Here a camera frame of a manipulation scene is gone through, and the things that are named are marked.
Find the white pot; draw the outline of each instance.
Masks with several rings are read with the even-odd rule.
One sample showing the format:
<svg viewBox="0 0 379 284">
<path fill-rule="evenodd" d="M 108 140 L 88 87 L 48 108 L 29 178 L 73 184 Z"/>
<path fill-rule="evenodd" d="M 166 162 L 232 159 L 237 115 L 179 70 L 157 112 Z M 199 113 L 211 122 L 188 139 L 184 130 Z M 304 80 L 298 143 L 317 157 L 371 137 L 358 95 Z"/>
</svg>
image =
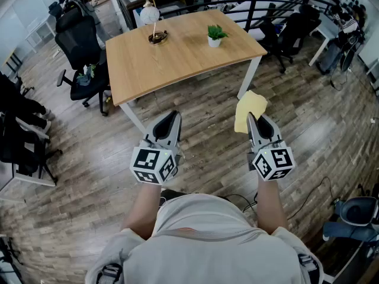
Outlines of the white pot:
<svg viewBox="0 0 379 284">
<path fill-rule="evenodd" d="M 211 37 L 208 36 L 208 43 L 210 47 L 219 47 L 221 39 L 213 40 Z"/>
</svg>

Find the white t-shirt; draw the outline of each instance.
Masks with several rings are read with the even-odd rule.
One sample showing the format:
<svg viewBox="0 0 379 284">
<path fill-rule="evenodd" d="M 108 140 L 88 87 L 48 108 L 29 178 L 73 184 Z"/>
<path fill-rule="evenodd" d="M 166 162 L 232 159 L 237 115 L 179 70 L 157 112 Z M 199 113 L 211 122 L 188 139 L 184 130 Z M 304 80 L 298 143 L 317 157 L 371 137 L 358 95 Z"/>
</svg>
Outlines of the white t-shirt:
<svg viewBox="0 0 379 284">
<path fill-rule="evenodd" d="M 348 22 L 346 22 L 343 26 L 342 26 L 342 31 L 345 33 L 345 34 L 350 34 L 352 33 L 353 31 L 357 30 L 358 29 L 358 22 L 351 18 Z"/>
<path fill-rule="evenodd" d="M 232 203 L 211 195 L 185 195 L 158 212 L 147 241 L 131 229 L 116 234 L 87 273 L 95 284 L 102 267 L 123 266 L 124 283 L 310 283 L 298 254 L 320 262 L 284 228 L 272 235 L 251 227 Z"/>
</svg>

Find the strap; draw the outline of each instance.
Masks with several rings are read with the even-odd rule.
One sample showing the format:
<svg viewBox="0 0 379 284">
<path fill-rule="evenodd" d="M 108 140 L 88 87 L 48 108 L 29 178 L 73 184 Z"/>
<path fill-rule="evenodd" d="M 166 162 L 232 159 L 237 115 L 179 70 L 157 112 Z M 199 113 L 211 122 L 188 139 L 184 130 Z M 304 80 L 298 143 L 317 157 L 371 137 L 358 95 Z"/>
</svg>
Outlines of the strap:
<svg viewBox="0 0 379 284">
<path fill-rule="evenodd" d="M 96 284 L 115 284 L 122 272 L 123 268 L 118 264 L 106 265 L 98 274 Z"/>
<path fill-rule="evenodd" d="M 297 255 L 299 263 L 307 270 L 310 283 L 318 284 L 320 280 L 320 269 L 317 262 L 308 254 Z"/>
</svg>

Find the yellow sponge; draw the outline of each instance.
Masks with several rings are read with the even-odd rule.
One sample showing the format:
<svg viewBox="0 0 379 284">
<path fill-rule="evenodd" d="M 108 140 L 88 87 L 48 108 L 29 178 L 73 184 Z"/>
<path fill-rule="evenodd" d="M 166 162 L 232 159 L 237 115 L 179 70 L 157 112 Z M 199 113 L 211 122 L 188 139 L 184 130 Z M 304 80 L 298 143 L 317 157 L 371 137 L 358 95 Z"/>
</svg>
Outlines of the yellow sponge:
<svg viewBox="0 0 379 284">
<path fill-rule="evenodd" d="M 248 125 L 246 123 L 246 119 L 249 112 L 251 112 L 258 120 L 258 118 L 266 111 L 266 107 L 267 100 L 265 97 L 257 95 L 252 91 L 246 92 L 237 103 L 235 132 L 247 134 Z"/>
</svg>

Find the black railing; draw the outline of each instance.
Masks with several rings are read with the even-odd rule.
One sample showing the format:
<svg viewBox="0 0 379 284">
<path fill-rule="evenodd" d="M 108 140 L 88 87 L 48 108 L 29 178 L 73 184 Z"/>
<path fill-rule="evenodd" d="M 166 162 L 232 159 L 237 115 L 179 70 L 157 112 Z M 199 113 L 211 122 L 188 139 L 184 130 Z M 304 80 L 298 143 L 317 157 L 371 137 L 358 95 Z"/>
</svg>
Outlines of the black railing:
<svg viewBox="0 0 379 284">
<path fill-rule="evenodd" d="M 145 0 L 138 0 L 138 1 L 129 2 L 129 3 L 127 2 L 126 4 L 125 4 L 125 1 L 129 1 L 129 0 L 117 0 L 119 7 L 124 15 L 127 26 L 129 29 L 132 30 L 134 28 L 137 28 L 136 19 L 134 17 L 133 11 L 143 7 Z M 155 0 L 158 8 L 164 5 L 173 3 L 173 2 L 177 2 L 177 1 L 179 0 Z M 246 12 L 247 13 L 246 18 L 235 20 L 235 22 L 237 23 L 246 22 L 245 24 L 246 31 L 249 31 L 250 29 L 258 28 L 259 24 L 262 22 L 263 19 L 271 19 L 271 20 L 283 19 L 284 20 L 288 18 L 289 16 L 284 16 L 284 14 L 286 12 L 294 11 L 293 8 L 296 5 L 303 5 L 303 4 L 309 4 L 312 2 L 317 2 L 319 8 L 324 10 L 325 12 L 329 9 L 331 5 L 333 5 L 330 2 L 327 2 L 324 0 L 218 0 L 218 1 L 210 1 L 210 2 L 204 2 L 204 3 L 199 3 L 199 4 L 193 4 L 193 5 L 177 8 L 175 10 L 161 12 L 160 16 L 162 17 L 169 14 L 182 14 L 181 12 L 183 11 L 193 11 L 194 9 L 200 9 L 201 7 L 206 7 L 209 5 L 246 2 L 246 1 L 251 2 L 249 9 L 238 9 L 238 10 L 231 9 L 230 11 L 224 12 L 225 14 L 235 14 L 239 12 Z M 261 2 L 261 1 L 279 2 L 282 4 L 279 5 L 278 8 L 255 8 L 256 3 Z M 269 16 L 261 16 L 258 18 L 253 17 L 255 11 L 269 11 L 269 10 L 273 11 L 273 13 L 270 14 Z"/>
</svg>

